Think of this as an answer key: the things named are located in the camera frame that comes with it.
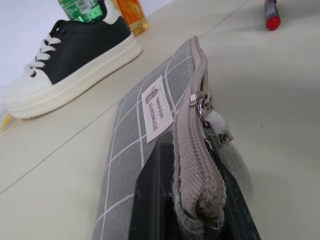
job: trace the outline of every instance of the black and white sneaker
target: black and white sneaker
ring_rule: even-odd
[[[59,20],[5,93],[7,110],[26,119],[72,101],[142,52],[129,26],[110,0],[100,3],[96,22]]]

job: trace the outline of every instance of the yellow object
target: yellow object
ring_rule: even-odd
[[[10,122],[11,114],[9,113],[4,119],[0,126],[0,131]]]
[[[147,22],[139,0],[112,0],[112,2],[122,13],[135,36],[149,29],[149,23]]]

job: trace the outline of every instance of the white shoelace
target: white shoelace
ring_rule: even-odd
[[[28,76],[34,76],[35,68],[43,68],[46,64],[43,63],[43,60],[49,60],[50,55],[46,52],[55,51],[56,48],[50,46],[51,44],[59,44],[61,40],[56,37],[51,37],[49,34],[45,40],[41,43],[41,48],[37,53],[36,57],[34,58],[33,62],[26,65],[23,72]]]

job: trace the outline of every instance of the red marker cap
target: red marker cap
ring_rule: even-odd
[[[273,16],[266,22],[266,28],[273,31],[276,30],[281,23],[280,17]]]

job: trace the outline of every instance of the marker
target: marker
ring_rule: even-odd
[[[264,12],[266,28],[271,31],[276,30],[281,23],[277,9],[277,0],[264,0]]]

